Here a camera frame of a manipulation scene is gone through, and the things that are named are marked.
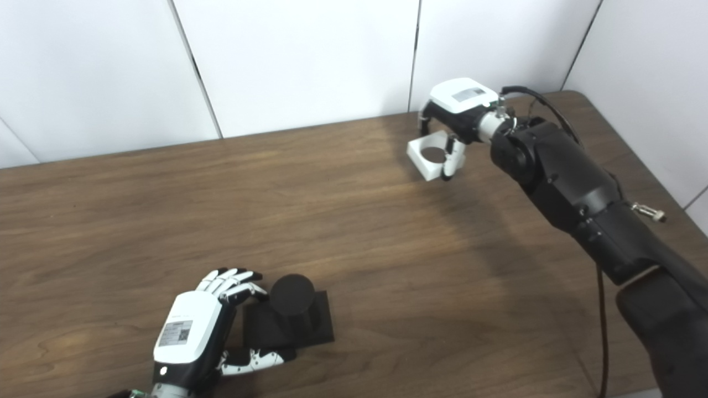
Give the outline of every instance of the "black robotic arm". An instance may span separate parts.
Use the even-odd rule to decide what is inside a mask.
[[[458,101],[455,92],[489,89],[471,79],[455,81],[433,89],[421,111],[421,134],[428,133],[431,118],[451,129],[446,163],[455,160],[450,142],[490,144],[492,162],[519,183],[551,225],[570,234],[623,286],[617,306],[649,353],[663,396],[708,397],[708,280],[636,215],[638,210],[663,221],[663,213],[628,202],[616,178],[587,155],[568,120],[543,96],[512,86],[494,102],[474,96]],[[503,104],[511,92],[549,106],[562,128],[542,118],[517,118]],[[444,164],[441,176],[449,181],[452,174],[445,172],[456,169]]]

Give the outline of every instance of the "circular hole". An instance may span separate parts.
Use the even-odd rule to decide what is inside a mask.
[[[445,150],[438,147],[428,147],[421,150],[421,155],[433,163],[445,163]]]

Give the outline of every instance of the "black square base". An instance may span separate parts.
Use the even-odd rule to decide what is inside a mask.
[[[332,318],[329,313],[327,291],[316,292],[314,305],[319,313],[319,327],[304,339],[282,330],[281,317],[269,302],[257,302],[244,308],[244,347],[248,348],[303,348],[334,341]]]

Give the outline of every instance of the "wood grain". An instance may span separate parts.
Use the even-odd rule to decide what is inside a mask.
[[[708,271],[705,237],[594,107],[551,98],[631,198],[668,212],[656,233]],[[415,136],[403,114],[0,171],[0,394],[148,390],[174,296],[228,266],[265,286],[309,276],[337,340],[218,397],[593,397],[592,262],[486,147],[450,183],[423,182],[405,155]],[[652,387],[608,290],[610,392]]]

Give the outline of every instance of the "robotic hand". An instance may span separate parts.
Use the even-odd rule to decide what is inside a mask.
[[[223,375],[240,375],[295,359],[295,350],[225,350],[236,307],[250,297],[268,300],[254,282],[263,276],[243,268],[210,272],[193,291],[177,296],[153,351],[151,397],[196,397]]]

